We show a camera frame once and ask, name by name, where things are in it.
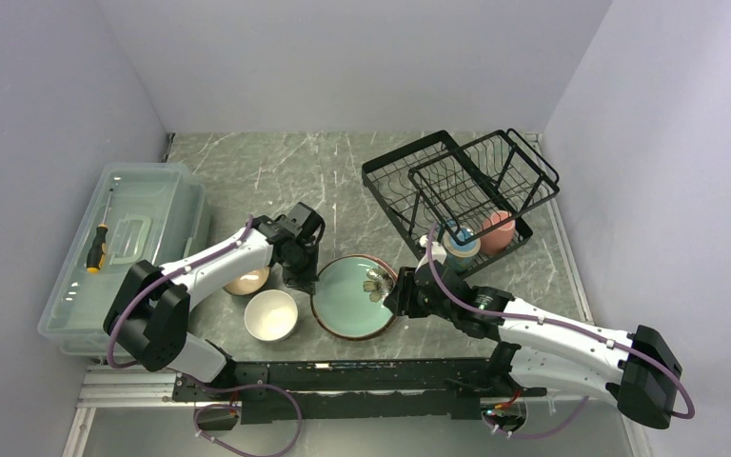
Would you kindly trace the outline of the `white bowl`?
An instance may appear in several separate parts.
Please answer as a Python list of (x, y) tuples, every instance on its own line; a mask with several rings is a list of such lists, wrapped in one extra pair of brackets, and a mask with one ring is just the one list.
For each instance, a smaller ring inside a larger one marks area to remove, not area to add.
[(296, 328), (298, 307), (294, 299), (281, 290), (265, 290), (247, 303), (244, 324), (247, 332), (262, 342), (286, 339)]

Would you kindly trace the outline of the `blue mug orange inside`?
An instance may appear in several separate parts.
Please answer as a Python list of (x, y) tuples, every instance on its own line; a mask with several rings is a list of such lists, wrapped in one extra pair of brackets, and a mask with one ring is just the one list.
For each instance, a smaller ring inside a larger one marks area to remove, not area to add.
[(440, 229), (440, 233), (446, 251), (445, 264), (457, 273), (468, 271), (481, 245), (479, 239), (473, 239), (474, 231), (450, 220)]

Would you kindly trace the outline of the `pink mug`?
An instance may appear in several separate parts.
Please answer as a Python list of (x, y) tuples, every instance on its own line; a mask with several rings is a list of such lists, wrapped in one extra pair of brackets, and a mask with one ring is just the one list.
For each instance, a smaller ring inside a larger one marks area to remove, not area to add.
[(511, 219), (509, 211), (499, 210), (484, 220), (482, 229), (487, 229), (487, 233), (481, 237), (480, 252), (486, 255), (496, 255), (513, 241), (516, 221)]

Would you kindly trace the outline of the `black wire dish rack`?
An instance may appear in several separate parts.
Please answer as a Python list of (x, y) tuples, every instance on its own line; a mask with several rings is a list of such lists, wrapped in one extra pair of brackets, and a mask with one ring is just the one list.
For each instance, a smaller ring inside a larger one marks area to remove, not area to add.
[(511, 213), (516, 233), (496, 255), (477, 253), (466, 278), (523, 246), (533, 235), (524, 220), (560, 191), (560, 174), (515, 129), (498, 129), (458, 144), (445, 130), (435, 131), (362, 166), (365, 187), (417, 258), (418, 241), (431, 226), (440, 229), (453, 220), (487, 233), (485, 219), (499, 210)]

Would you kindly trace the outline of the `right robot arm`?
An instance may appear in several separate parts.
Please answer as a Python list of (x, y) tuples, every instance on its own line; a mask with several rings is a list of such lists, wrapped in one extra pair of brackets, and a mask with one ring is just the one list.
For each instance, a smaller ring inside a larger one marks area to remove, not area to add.
[(682, 365), (654, 328), (629, 332), (574, 321), (507, 291), (471, 286), (438, 261), (402, 268), (384, 304), (397, 316), (436, 316), (471, 338), (496, 342), (486, 381), (499, 395), (571, 392), (654, 429), (696, 415)]

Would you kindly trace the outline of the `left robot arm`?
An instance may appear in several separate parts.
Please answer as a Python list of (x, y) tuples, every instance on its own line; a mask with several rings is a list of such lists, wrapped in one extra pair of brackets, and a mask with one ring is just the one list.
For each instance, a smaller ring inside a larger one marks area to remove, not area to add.
[(238, 387), (237, 364), (220, 347), (188, 329), (193, 308), (232, 280), (278, 265), (286, 287), (311, 294), (318, 281), (324, 218), (304, 203), (276, 218), (249, 216), (234, 234), (187, 258), (154, 266), (143, 260), (127, 272), (103, 323), (108, 365), (168, 368), (221, 400)]

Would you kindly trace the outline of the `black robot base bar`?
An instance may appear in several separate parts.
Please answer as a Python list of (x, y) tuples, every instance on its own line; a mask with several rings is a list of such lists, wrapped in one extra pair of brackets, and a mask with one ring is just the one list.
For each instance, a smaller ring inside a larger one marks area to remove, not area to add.
[(446, 416), (478, 420), (495, 403), (528, 392), (482, 357), (360, 361), (240, 362), (234, 386), (208, 393), (183, 375), (176, 403), (233, 401), (245, 425), (293, 419)]

